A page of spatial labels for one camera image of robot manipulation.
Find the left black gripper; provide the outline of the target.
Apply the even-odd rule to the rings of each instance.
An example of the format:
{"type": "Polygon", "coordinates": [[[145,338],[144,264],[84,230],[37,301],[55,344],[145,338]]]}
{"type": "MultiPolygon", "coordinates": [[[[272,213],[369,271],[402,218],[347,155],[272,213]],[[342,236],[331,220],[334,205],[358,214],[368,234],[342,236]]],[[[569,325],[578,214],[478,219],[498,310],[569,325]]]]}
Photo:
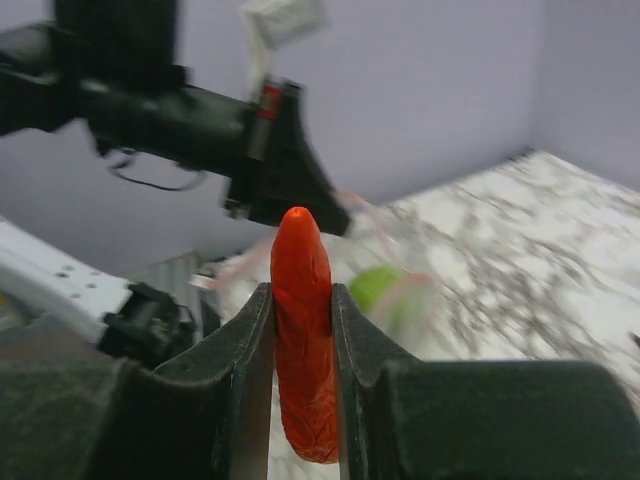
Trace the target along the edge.
{"type": "Polygon", "coordinates": [[[189,84],[178,2],[55,1],[52,13],[1,33],[2,135],[82,119],[102,157],[149,153],[249,185],[249,107],[189,84]]]}

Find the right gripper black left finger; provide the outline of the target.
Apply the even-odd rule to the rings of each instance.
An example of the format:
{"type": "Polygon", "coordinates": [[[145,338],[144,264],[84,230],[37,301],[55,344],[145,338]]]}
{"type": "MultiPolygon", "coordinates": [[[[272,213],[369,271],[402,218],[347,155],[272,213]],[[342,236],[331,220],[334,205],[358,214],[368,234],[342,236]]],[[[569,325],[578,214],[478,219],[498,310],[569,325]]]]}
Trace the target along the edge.
{"type": "Polygon", "coordinates": [[[130,360],[1,367],[5,479],[263,479],[274,325],[259,285],[154,370],[130,360]]]}

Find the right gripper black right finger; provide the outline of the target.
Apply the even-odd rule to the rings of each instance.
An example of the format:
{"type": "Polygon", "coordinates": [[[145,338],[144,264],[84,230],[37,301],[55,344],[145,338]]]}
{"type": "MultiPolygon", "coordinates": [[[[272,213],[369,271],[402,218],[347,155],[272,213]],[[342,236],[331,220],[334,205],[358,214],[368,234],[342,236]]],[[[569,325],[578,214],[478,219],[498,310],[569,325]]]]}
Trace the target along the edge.
{"type": "Polygon", "coordinates": [[[581,361],[421,361],[331,298],[344,479],[635,479],[639,422],[581,361]]]}

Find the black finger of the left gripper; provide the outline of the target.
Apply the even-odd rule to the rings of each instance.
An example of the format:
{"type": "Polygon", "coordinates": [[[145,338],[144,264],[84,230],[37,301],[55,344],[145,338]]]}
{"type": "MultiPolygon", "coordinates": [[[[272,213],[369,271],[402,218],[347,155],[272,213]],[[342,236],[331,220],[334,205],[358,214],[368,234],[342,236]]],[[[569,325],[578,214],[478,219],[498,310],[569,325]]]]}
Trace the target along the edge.
{"type": "Polygon", "coordinates": [[[277,226],[293,207],[304,207],[319,229],[344,235],[350,215],[307,142],[302,125],[304,89],[266,79],[251,107],[241,156],[224,200],[232,218],[277,226]]]}

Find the orange toy carrot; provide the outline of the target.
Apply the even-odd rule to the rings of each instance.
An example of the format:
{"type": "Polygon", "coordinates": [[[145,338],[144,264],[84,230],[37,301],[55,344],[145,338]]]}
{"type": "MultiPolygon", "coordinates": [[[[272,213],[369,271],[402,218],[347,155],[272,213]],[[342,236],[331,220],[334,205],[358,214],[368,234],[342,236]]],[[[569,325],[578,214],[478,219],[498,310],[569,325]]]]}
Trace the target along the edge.
{"type": "Polygon", "coordinates": [[[309,210],[289,209],[271,249],[275,365],[285,436],[303,460],[339,459],[331,322],[332,278],[309,210]]]}

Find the clear zip top bag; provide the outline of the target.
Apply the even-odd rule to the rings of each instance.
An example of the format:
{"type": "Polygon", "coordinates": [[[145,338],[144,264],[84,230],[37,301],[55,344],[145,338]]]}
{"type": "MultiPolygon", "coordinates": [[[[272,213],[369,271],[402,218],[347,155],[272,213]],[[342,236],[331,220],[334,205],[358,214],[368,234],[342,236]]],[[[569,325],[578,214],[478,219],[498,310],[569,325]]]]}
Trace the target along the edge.
{"type": "Polygon", "coordinates": [[[374,206],[349,192],[336,194],[354,215],[344,237],[325,234],[334,281],[349,285],[361,271],[389,266],[405,272],[379,301],[368,318],[393,341],[420,356],[437,336],[439,288],[419,235],[389,207],[374,206]]]}

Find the green cabbage toy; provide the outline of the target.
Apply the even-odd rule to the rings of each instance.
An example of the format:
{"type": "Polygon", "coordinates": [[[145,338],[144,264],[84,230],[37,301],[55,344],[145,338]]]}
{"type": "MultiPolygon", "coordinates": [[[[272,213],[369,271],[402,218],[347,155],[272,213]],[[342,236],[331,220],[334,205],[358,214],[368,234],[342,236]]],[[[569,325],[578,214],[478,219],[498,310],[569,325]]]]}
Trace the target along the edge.
{"type": "Polygon", "coordinates": [[[370,318],[387,291],[404,276],[403,270],[393,267],[372,267],[356,274],[348,288],[361,312],[370,318]]]}

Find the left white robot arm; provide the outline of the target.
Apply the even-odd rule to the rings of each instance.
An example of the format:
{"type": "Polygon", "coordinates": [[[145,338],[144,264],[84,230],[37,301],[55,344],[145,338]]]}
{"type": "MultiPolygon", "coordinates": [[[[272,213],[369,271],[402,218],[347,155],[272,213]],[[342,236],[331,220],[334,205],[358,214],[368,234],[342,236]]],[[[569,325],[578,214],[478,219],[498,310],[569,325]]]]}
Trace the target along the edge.
{"type": "MultiPolygon", "coordinates": [[[[57,1],[49,22],[1,34],[1,132],[54,132],[82,119],[100,156],[140,153],[198,178],[228,179],[223,207],[269,226],[294,206],[342,236],[350,217],[307,143],[303,89],[269,73],[272,53],[323,27],[320,1],[252,1],[251,94],[192,86],[175,60],[174,1],[57,1]]],[[[96,270],[10,222],[1,225],[1,290],[63,321],[112,357],[155,368],[197,343],[172,297],[96,270]]]]}

